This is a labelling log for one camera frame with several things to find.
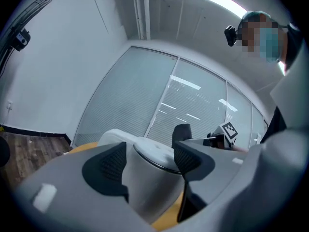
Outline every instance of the face mask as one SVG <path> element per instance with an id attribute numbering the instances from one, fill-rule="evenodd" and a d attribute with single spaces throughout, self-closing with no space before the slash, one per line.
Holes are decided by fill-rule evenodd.
<path id="1" fill-rule="evenodd" d="M 278 29 L 260 28 L 260 58 L 267 62 L 275 62 L 281 56 L 282 41 L 279 40 Z"/>

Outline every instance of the wall outlet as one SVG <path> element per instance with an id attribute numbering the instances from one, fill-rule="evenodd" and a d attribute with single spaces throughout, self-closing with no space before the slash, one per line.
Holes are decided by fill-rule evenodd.
<path id="1" fill-rule="evenodd" d="M 12 109 L 12 105 L 13 105 L 13 102 L 12 101 L 8 101 L 8 103 L 6 105 L 6 109 L 11 110 Z"/>

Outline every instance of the yellow object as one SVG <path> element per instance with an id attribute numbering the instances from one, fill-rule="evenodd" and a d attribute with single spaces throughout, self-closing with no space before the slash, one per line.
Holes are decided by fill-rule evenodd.
<path id="1" fill-rule="evenodd" d="M 97 145 L 98 145 L 97 142 L 88 143 L 88 144 L 76 147 L 75 149 L 71 150 L 69 153 L 71 154 L 71 153 L 76 153 L 76 152 L 80 152 L 83 150 L 92 149 L 92 148 L 97 147 Z M 163 215 L 160 216 L 158 220 L 155 221 L 151 226 L 158 231 L 166 230 L 166 229 L 176 226 L 178 224 L 177 215 L 179 213 L 182 200 L 183 200 L 183 192 L 180 194 L 180 196 L 175 201 L 175 203 L 169 209 L 167 209 L 167 211 L 163 213 Z"/>

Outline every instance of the black baseboard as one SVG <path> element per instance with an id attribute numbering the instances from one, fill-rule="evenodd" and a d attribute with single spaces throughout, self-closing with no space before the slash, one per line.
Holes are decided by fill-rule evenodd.
<path id="1" fill-rule="evenodd" d="M 26 136 L 35 136 L 35 137 L 63 137 L 68 144 L 71 144 L 71 140 L 65 133 L 49 133 L 49 132 L 39 132 L 39 131 L 32 131 L 32 130 L 22 130 L 17 129 L 9 126 L 3 126 L 5 132 L 26 135 Z"/>

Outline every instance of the black round object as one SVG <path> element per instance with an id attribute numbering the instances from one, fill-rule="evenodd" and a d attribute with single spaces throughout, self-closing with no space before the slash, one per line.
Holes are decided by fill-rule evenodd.
<path id="1" fill-rule="evenodd" d="M 3 137 L 0 137 L 0 167 L 3 167 L 10 159 L 10 147 Z"/>

